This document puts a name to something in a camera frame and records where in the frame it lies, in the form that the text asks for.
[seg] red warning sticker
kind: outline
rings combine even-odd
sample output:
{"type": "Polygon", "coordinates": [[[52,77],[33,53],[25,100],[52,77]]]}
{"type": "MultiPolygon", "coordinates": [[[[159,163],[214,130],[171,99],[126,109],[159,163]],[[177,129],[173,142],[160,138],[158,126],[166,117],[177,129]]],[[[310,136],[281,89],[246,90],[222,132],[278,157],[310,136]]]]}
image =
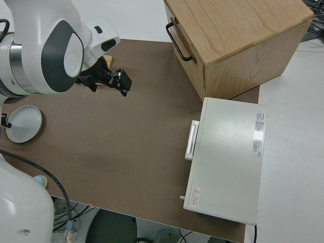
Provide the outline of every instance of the red warning sticker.
{"type": "Polygon", "coordinates": [[[194,186],[191,192],[190,205],[198,207],[201,188],[194,186]]]}

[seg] black handle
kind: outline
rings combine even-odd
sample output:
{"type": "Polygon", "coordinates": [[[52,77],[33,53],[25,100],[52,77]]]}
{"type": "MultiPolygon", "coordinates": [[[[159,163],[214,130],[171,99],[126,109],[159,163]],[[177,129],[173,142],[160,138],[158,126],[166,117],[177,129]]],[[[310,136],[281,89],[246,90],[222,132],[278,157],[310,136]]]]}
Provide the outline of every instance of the black handle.
{"type": "Polygon", "coordinates": [[[172,37],[172,35],[171,35],[170,31],[169,31],[169,28],[172,27],[172,26],[174,26],[174,23],[173,22],[171,22],[171,23],[169,23],[169,24],[166,25],[167,33],[168,33],[168,35],[169,35],[172,43],[174,44],[175,48],[177,49],[177,51],[178,51],[181,59],[184,60],[185,62],[188,62],[188,61],[192,60],[193,59],[193,56],[189,56],[189,57],[183,56],[183,54],[182,54],[181,50],[179,49],[176,41],[173,39],[173,37],[172,37]]]}

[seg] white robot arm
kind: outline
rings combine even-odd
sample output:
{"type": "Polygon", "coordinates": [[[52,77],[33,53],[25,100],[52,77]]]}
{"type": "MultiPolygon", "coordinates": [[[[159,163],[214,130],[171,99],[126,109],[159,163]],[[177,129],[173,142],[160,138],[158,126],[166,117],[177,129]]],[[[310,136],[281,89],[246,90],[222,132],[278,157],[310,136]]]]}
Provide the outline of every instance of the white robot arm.
{"type": "MultiPolygon", "coordinates": [[[[102,57],[120,41],[107,20],[82,22],[71,0],[4,1],[15,33],[0,37],[1,110],[8,97],[62,93],[74,83],[93,92],[103,83],[126,96],[132,81],[102,57]]],[[[1,242],[49,243],[54,212],[47,191],[1,155],[0,183],[1,242]]]]}
{"type": "Polygon", "coordinates": [[[70,0],[5,0],[15,33],[0,43],[1,94],[20,96],[65,92],[74,83],[92,91],[95,83],[124,96],[131,80],[107,68],[102,55],[120,42],[105,19],[82,22],[70,0]]]}

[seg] white box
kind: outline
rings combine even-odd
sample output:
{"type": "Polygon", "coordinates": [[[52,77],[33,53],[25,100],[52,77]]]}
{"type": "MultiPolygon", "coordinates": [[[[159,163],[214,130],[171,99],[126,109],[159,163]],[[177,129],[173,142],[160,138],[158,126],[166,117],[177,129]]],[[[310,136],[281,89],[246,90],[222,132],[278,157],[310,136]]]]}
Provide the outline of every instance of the white box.
{"type": "Polygon", "coordinates": [[[267,106],[205,98],[184,209],[255,225],[267,106]]]}

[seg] small wooden block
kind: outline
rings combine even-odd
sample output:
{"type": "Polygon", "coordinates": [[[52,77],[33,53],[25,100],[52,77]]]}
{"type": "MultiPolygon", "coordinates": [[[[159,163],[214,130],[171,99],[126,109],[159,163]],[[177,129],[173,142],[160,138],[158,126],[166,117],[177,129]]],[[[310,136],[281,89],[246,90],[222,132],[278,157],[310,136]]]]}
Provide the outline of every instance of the small wooden block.
{"type": "Polygon", "coordinates": [[[113,60],[112,56],[103,55],[103,57],[106,59],[107,66],[108,66],[108,68],[110,69],[111,64],[112,64],[112,60],[113,60]]]}

